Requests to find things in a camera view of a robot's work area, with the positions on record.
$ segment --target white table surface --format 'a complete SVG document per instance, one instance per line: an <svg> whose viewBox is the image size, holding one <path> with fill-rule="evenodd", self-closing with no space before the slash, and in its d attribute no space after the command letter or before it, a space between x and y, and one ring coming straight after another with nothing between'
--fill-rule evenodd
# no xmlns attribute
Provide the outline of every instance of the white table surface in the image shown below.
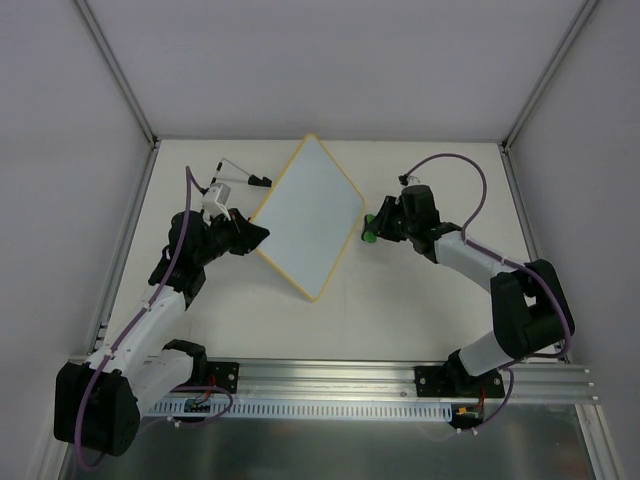
<svg viewBox="0 0 640 480"><path fill-rule="evenodd" d="M489 193L469 232L513 258L527 252L494 144L323 142L377 213L385 195L398 195L398 175L438 152L475 159ZM299 141L165 140L156 160L108 334L128 321L167 243L171 217L184 208L184 167L208 184L221 157L275 180ZM477 173L455 159L435 160L417 176L431 186L443 221L462 224L481 194ZM230 165L223 179L239 179L228 206L253 215L267 189L246 184ZM199 209L194 195L193 209ZM492 327L490 299L462 275L415 253L408 242L349 241L322 297L310 303L255 252L227 254L206 268L207 281L166 339L204 345L209 356L334 360L444 360Z"/></svg>

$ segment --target wire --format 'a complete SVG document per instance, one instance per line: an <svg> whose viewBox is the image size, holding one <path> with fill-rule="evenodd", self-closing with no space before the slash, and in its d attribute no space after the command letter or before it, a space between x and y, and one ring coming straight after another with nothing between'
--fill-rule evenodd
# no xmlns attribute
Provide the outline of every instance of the wire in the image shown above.
<svg viewBox="0 0 640 480"><path fill-rule="evenodd" d="M215 385L209 385L208 387L189 387L189 386L176 387L171 391L172 392L193 392L194 390L200 390L200 389L203 389L208 392L223 393L229 399L229 403L220 412L216 413L215 415L207 417L204 420L196 423L180 422L179 423L180 427L186 427L186 428L204 427L205 425L209 425L210 423L213 423L216 420L219 420L222 416L229 413L229 411L233 408L233 396L231 395L231 393L229 393L228 390L225 390L222 387L216 387Z"/></svg>
<svg viewBox="0 0 640 480"><path fill-rule="evenodd" d="M173 269L175 268L176 262L178 261L178 257L180 256L180 251L182 250L182 244L184 243L184 238L187 233L187 225L189 224L189 212L191 210L191 184L194 183L194 185L196 185L196 188L199 187L198 184L195 183L195 178L193 178L193 174L191 173L191 169L189 167L185 168L185 174L186 174L186 180L187 180L187 195L185 199L184 216L182 217L182 227L180 229L180 236L178 237L178 243L176 244L176 249L173 253L171 261L169 262L167 271L162 277L162 280L160 281L160 283L158 284L158 287L151 295L151 298L149 298L147 305L140 309L140 311L135 315L135 317L133 317L133 319L124 328L124 330L122 330L120 335L118 335L116 340L111 345L111 352L110 352L111 355L113 355L116 352L116 350L118 350L118 347L124 341L124 339L129 334L129 332L133 330L133 328L144 316L144 314L148 312L147 308L153 305L153 303L157 300L158 296L160 295L160 292L167 284L167 281L169 280L171 273L173 273ZM91 376L91 379L87 384L87 388L85 389L82 395L82 398L80 400L80 405L78 407L78 414L76 416L76 424L73 432L74 451L76 454L76 459L78 460L78 465L80 466L80 468L87 471L95 470L104 459L105 454L102 453L98 457L98 459L93 463L87 463L85 461L84 456L82 454L82 424L84 422L84 414L87 409L87 404L89 402L89 397L91 396L91 392L93 391L93 387L95 386L96 382L98 381L98 378L100 377L100 374L103 372L103 370L105 369L107 363L109 363L111 358L112 357L110 355L105 355L102 361L100 362L100 364L98 365L98 368L96 368L95 372L93 372L93 375Z"/></svg>
<svg viewBox="0 0 640 480"><path fill-rule="evenodd" d="M484 401L487 398L487 392L485 392L484 387L480 387L480 392L480 400L478 400L478 403L476 403L472 408L482 407L482 410L484 411Z"/></svg>
<svg viewBox="0 0 640 480"><path fill-rule="evenodd" d="M471 160L469 157L465 157L464 155L460 155L458 153L436 153L435 155L431 155L430 157L427 157L424 160L416 163L405 175L408 178L413 172L415 172L418 168L420 168L425 163L430 162L431 160L435 160L436 158L444 158L444 157L453 157L469 163L473 168L476 169L476 171L480 175L480 179L482 180L482 197L480 198L480 203L478 204L474 212L471 214L471 216L467 219L467 221L462 224L462 231L460 233L462 235L462 239L464 240L467 233L467 227L471 224L471 222L473 222L476 219L476 217L484 207L484 204L487 200L487 177L485 176L484 171L482 171L482 168L480 168L480 165L478 165L475 161Z"/></svg>
<svg viewBox="0 0 640 480"><path fill-rule="evenodd" d="M509 367L504 367L502 368L502 370L504 370L509 374L509 388L507 388L507 393L502 399L502 403L500 404L500 406L496 408L496 410L491 415L485 418L480 425L475 427L476 430L478 430L479 428L484 428L484 426L487 423L491 422L494 418L496 418L496 416L502 411L502 409L507 405L507 403L509 403L509 399L511 398L511 394L513 393L513 384L515 383L515 375L513 373L513 370L511 370Z"/></svg>
<svg viewBox="0 0 640 480"><path fill-rule="evenodd" d="M229 160L228 158L223 158L222 159L223 162L227 162L229 165L231 165L232 167L236 167L238 170L240 170L242 173L244 173L247 177L250 177L251 174L249 172L247 172L244 168L236 165L235 163L233 163L231 160Z"/></svg>
<svg viewBox="0 0 640 480"><path fill-rule="evenodd" d="M209 386L215 386L215 381L212 381L212 379L215 378L214 375L211 375L211 377L207 380L207 384ZM202 399L202 401L198 401L198 399L204 395L204 398ZM206 390L203 391L200 395L198 395L196 398L193 399L193 403L194 405L202 405L204 402L206 402L207 400L209 400L209 397L211 396L211 390Z"/></svg>

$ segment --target gray cable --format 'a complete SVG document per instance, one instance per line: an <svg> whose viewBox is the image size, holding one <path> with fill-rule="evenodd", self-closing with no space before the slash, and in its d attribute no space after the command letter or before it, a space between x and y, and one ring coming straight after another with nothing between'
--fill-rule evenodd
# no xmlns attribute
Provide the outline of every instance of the gray cable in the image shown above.
<svg viewBox="0 0 640 480"><path fill-rule="evenodd" d="M249 172L247 172L244 168L236 165L235 163L233 163L231 160L229 160L228 158L223 158L222 159L223 162L227 162L229 165L231 165L232 167L236 167L238 170L240 170L242 173L244 173L247 177L250 177L251 174Z"/></svg>

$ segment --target white wall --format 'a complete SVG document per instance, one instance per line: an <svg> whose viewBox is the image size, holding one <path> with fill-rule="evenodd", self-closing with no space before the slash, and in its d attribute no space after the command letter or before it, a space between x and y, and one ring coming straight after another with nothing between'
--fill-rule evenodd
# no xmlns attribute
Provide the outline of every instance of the white wall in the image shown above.
<svg viewBox="0 0 640 480"><path fill-rule="evenodd" d="M92 0L159 134L496 141L582 0Z"/></svg>
<svg viewBox="0 0 640 480"><path fill-rule="evenodd" d="M71 2L0 5L0 478L82 353L146 144Z"/></svg>
<svg viewBox="0 0 640 480"><path fill-rule="evenodd" d="M640 3L602 2L517 141L516 174L629 478L640 469Z"/></svg>

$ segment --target metal frame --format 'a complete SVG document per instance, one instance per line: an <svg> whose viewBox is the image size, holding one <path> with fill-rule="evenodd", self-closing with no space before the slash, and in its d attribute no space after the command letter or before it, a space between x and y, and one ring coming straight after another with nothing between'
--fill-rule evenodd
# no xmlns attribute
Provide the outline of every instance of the metal frame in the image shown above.
<svg viewBox="0 0 640 480"><path fill-rule="evenodd" d="M567 54L575 44L577 38L584 30L584 27L592 18L592 15L599 3L600 0L584 0L582 2L578 13L573 17L571 24L551 55L551 58L547 62L542 74L536 81L533 90L529 94L529 98L527 98L527 101L518 114L518 118L516 119L513 127L511 127L511 131L503 142L507 153L509 153L509 150L518 138L518 135L520 135L520 132L522 132L526 126L527 121L535 111L538 103L542 100L544 92L555 78L560 66L564 62L564 59L567 57Z"/></svg>
<svg viewBox="0 0 640 480"><path fill-rule="evenodd" d="M104 332L106 329L115 302L160 142L131 89L89 5L89 0L71 1L151 148L140 174L138 188L127 213L127 220L122 230L118 249L111 263L106 286L96 311L96 327L94 330L96 333L92 339L97 340L100 332ZM524 202L517 185L510 149L520 132L525 128L536 106L542 100L544 92L585 25L592 18L599 3L599 0L584 0L523 105L511 131L502 143L501 156L503 165L525 237L525 243L532 259L539 257L540 250L531 231ZM89 346L89 352L91 352L95 343L94 341ZM413 367L416 365L437 365L437 363L255 359L234 359L234 361L239 361L241 364L241 376L237 394L241 399L276 399L293 402L310 399L329 399L355 403L389 401L411 404L423 401L453 401L453 399L418 399L415 395ZM517 365L514 370L517 381L514 385L514 393L511 400L513 403L576 405L585 444L596 478L624 478L619 460L611 446L611 439L602 409L599 406L599 398L594 393L595 388L588 368L579 365L548 363ZM496 400L488 400L488 402L495 403Z"/></svg>
<svg viewBox="0 0 640 480"><path fill-rule="evenodd" d="M107 41L107 37L105 37L104 32L102 31L102 27L98 23L98 19L96 18L95 13L91 9L87 0L71 0L73 5L76 7L82 22L87 28L89 35L93 40L96 48L100 52L102 59L104 60L107 69L111 73L111 76L116 82L116 85L120 89L120 92L124 96L125 101L134 118L138 122L138 126L140 130L142 130L142 134L144 138L147 140L150 146L155 146L157 137L155 133L153 133L153 129L147 120L146 115L142 111L142 107L138 102L133 90L131 89L131 85L129 85L129 81L127 77L124 75L122 71L122 67L120 67L120 63L118 63L118 59L113 53L109 42Z"/></svg>

